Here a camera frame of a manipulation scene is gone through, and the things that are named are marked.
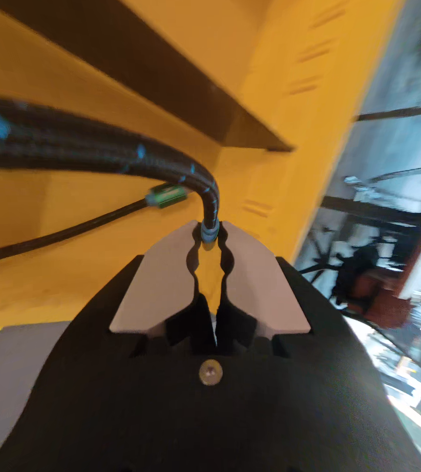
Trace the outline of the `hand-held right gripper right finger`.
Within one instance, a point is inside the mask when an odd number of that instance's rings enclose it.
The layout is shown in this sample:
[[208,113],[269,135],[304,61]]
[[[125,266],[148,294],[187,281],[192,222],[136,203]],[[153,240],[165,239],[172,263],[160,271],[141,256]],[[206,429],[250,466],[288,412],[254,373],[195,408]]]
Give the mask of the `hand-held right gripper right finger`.
[[310,324],[278,261],[262,242],[234,224],[220,224],[222,295],[256,322],[256,334],[308,334]]

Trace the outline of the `yellow plastic bin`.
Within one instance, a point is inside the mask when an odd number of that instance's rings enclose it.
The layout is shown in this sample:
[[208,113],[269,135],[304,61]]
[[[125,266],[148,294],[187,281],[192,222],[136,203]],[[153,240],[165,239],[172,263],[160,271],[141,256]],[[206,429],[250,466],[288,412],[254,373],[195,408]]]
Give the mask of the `yellow plastic bin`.
[[[0,1],[0,97],[148,135],[216,178],[220,218],[293,262],[366,88],[406,1],[27,1],[102,63],[60,46]],[[221,144],[190,119],[106,72],[141,75],[135,21],[269,128],[292,152]],[[83,223],[143,198],[157,181],[84,172],[1,170],[0,247]],[[136,255],[190,220],[191,195],[85,235],[0,261],[0,330],[71,320]]]

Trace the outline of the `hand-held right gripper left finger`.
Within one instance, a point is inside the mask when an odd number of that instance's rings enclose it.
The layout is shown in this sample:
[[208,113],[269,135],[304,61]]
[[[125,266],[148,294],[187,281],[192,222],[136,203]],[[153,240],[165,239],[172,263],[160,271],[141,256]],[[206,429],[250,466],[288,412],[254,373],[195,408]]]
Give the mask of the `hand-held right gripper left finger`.
[[166,321],[199,293],[196,269],[200,224],[192,220],[156,242],[143,256],[109,326],[115,334],[165,335]]

